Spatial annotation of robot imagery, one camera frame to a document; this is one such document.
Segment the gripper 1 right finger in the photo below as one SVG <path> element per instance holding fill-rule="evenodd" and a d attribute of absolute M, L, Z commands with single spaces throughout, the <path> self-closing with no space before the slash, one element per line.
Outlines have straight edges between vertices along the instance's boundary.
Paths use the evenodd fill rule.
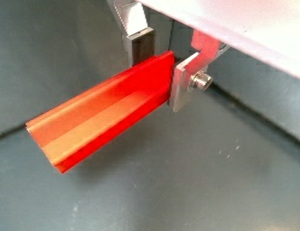
<path fill-rule="evenodd" d="M 191 46 L 197 52 L 174 68 L 169 107 L 178 112 L 189 103 L 194 89 L 205 91 L 213 82 L 206 74 L 209 64 L 230 48 L 203 32 L 194 30 Z"/>

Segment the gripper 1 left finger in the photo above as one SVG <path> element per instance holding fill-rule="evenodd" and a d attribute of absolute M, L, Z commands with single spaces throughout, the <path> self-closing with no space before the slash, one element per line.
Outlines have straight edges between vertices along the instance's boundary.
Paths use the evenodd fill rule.
<path fill-rule="evenodd" d="M 155 30 L 147 25 L 143 5 L 135 0 L 106 0 L 119 26 L 130 66 L 155 53 Z"/>

